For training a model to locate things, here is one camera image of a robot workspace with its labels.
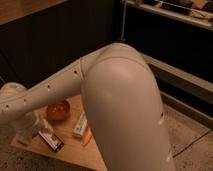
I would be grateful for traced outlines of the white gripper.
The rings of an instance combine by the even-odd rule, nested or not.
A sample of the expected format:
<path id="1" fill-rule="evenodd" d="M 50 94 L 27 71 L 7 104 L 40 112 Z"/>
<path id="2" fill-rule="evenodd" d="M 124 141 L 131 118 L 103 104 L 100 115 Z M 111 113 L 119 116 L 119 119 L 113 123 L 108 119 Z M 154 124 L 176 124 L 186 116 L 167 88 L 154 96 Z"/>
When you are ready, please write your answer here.
<path id="1" fill-rule="evenodd" d="M 21 144 L 29 144 L 40 130 L 40 119 L 35 112 L 30 112 L 12 121 L 10 125 L 16 132 L 17 141 Z"/>

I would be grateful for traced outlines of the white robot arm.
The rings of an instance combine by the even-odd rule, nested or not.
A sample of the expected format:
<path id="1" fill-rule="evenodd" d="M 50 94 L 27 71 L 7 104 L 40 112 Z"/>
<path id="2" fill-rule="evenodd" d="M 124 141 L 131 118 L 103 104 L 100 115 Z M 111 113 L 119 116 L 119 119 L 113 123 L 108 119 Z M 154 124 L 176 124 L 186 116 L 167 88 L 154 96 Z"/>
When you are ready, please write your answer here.
<path id="1" fill-rule="evenodd" d="M 124 43 L 89 53 L 28 90 L 0 94 L 0 124 L 75 94 L 108 171 L 175 171 L 156 79 Z"/>

